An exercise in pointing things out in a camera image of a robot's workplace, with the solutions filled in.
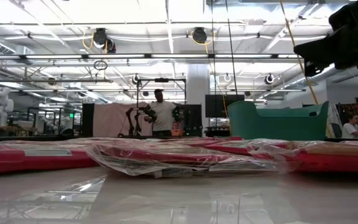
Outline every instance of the person sitting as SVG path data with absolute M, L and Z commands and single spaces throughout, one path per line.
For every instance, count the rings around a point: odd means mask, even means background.
M 358 138 L 358 115 L 350 115 L 349 122 L 343 126 L 342 138 Z

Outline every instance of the pillar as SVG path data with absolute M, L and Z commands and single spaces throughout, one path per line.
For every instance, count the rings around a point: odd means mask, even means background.
M 189 64 L 186 85 L 187 104 L 201 104 L 201 117 L 204 133 L 206 127 L 208 127 L 208 118 L 205 117 L 205 95 L 209 94 L 208 64 Z

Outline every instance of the teal plastic bin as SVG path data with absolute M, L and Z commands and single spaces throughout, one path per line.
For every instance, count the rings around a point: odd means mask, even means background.
M 238 101 L 227 107 L 232 136 L 244 139 L 324 140 L 328 102 L 297 109 L 257 109 Z

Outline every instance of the white table surface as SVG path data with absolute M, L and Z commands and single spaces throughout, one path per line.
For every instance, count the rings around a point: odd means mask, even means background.
M 102 167 L 0 175 L 0 223 L 358 224 L 358 179 L 154 179 Z

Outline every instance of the man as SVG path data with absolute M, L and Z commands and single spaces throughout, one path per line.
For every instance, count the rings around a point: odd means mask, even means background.
M 153 123 L 153 136 L 169 137 L 172 135 L 172 111 L 176 108 L 176 106 L 163 99 L 162 90 L 154 90 L 154 95 L 157 102 L 150 105 L 151 109 L 157 114 L 157 119 Z M 145 116 L 144 120 L 149 123 L 152 122 L 152 119 L 148 116 Z
M 349 122 L 342 129 L 342 138 L 358 138 L 358 115 L 349 116 Z

